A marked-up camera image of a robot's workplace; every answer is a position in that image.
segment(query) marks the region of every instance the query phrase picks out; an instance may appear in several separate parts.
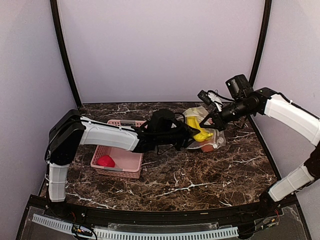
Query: white vent strip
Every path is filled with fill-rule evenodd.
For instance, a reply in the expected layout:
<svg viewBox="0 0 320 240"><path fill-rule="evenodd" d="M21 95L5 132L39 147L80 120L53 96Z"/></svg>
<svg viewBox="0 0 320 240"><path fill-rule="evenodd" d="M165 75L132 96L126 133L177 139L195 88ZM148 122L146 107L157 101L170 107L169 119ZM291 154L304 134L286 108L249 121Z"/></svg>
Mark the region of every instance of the white vent strip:
<svg viewBox="0 0 320 240"><path fill-rule="evenodd" d="M37 214L33 215L32 221L56 231L72 234L71 223ZM94 232L100 240L219 240L239 236L238 227L187 233L131 233L100 228L95 228Z"/></svg>

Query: plastic bag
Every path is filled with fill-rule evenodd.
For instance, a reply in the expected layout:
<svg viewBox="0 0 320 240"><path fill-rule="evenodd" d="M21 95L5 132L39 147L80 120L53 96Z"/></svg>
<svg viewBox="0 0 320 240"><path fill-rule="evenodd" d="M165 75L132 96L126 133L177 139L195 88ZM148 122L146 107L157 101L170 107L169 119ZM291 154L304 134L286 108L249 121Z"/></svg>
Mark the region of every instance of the plastic bag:
<svg viewBox="0 0 320 240"><path fill-rule="evenodd" d="M200 123L208 114L208 111L203 106L188 108L183 113L186 119L188 119L188 117L196 117L196 121L198 123ZM187 147L188 149L201 148L204 152L210 152L213 149L218 149L226 145L226 138L223 131L211 128L205 128L204 130L207 133L212 133L213 135L204 141L194 141L189 145L189 147Z"/></svg>

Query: brown marble surface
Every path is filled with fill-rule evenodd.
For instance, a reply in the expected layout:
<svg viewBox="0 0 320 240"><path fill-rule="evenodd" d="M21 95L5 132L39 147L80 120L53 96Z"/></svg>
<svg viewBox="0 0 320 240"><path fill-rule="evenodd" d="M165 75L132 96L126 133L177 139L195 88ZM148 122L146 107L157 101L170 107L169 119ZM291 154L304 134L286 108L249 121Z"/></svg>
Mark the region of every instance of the brown marble surface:
<svg viewBox="0 0 320 240"><path fill-rule="evenodd" d="M201 103L85 104L80 112L96 121L146 120L153 111L183 112ZM243 120L235 122L240 126ZM98 175L90 162L96 146L79 146L68 172L69 203L132 211L190 211L257 202L276 181L275 174L249 122L244 129L229 124L226 145L209 153L176 151L143 156L140 179Z"/></svg>

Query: plastic basket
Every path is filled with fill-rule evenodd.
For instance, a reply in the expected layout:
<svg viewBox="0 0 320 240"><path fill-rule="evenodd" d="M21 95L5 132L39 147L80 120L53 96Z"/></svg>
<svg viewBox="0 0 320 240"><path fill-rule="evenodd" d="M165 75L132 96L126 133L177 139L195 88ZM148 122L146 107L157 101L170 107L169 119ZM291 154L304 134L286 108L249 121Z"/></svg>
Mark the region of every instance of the plastic basket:
<svg viewBox="0 0 320 240"><path fill-rule="evenodd" d="M140 127L144 122L145 121L112 119L107 123L122 127ZM115 162L114 167L97 165L98 159L104 155L109 155L113 159ZM142 159L142 153L134 153L117 147L98 145L91 160L91 167L100 175L138 179L140 177Z"/></svg>

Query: red toy fruit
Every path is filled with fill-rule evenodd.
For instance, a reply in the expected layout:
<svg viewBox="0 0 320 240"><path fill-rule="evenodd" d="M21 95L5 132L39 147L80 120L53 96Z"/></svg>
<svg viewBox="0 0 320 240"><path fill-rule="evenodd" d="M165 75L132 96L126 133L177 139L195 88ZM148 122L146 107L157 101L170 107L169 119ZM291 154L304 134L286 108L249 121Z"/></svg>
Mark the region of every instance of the red toy fruit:
<svg viewBox="0 0 320 240"><path fill-rule="evenodd" d="M100 157L96 163L99 166L109 167L109 168L114 168L116 165L115 161L109 155L104 155Z"/></svg>

